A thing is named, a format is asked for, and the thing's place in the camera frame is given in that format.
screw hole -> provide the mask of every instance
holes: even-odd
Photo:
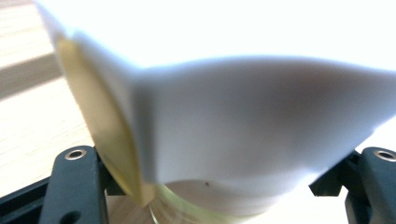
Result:
[[[387,151],[376,151],[375,155],[384,161],[396,161],[396,156]]]
[[[70,160],[70,161],[72,161],[72,160],[78,160],[78,159],[80,159],[81,157],[85,156],[85,154],[87,154],[87,151],[86,151],[86,150],[84,150],[84,149],[77,149],[77,150],[73,150],[73,151],[67,153],[66,156],[65,156],[65,158],[66,158],[67,160]]]
[[[74,224],[79,220],[80,217],[81,217],[80,212],[77,211],[69,212],[62,217],[60,224]]]

black metal mount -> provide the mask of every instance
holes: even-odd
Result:
[[[316,196],[338,196],[348,189],[349,224],[396,223],[396,153],[380,147],[353,152],[309,188]]]
[[[350,224],[396,224],[396,153],[369,147],[353,152],[313,183],[316,196],[348,189]],[[124,195],[94,147],[58,155],[51,177],[0,199],[0,223],[108,223],[107,195]]]

wooden table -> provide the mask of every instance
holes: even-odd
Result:
[[[386,135],[396,133],[395,127],[393,121],[374,142],[396,148]],[[92,146],[92,140],[35,6],[30,0],[2,0],[0,197],[49,176],[54,158],[78,145]],[[363,146],[378,144],[369,141]],[[345,193],[315,198],[307,190],[275,205],[258,223],[347,223]],[[127,197],[109,197],[107,205],[111,223],[153,223],[149,210]]]

metal screw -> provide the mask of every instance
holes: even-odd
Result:
[[[381,151],[381,150],[377,150],[374,152],[374,154],[379,158],[382,159],[384,161],[396,161],[396,155],[387,152],[387,151]]]
[[[86,150],[84,150],[84,149],[76,149],[76,150],[73,150],[73,151],[67,153],[64,156],[64,158],[69,160],[69,161],[73,161],[73,160],[78,160],[78,159],[84,157],[85,154],[87,154]]]

wooden surface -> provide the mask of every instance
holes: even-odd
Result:
[[[375,141],[388,141],[396,122]],[[0,197],[50,175],[54,158],[77,145],[92,146],[35,6],[0,2]],[[371,142],[365,146],[378,146]],[[308,191],[274,206],[257,223],[347,223],[344,197]],[[149,210],[126,197],[107,198],[111,223],[153,223]]]

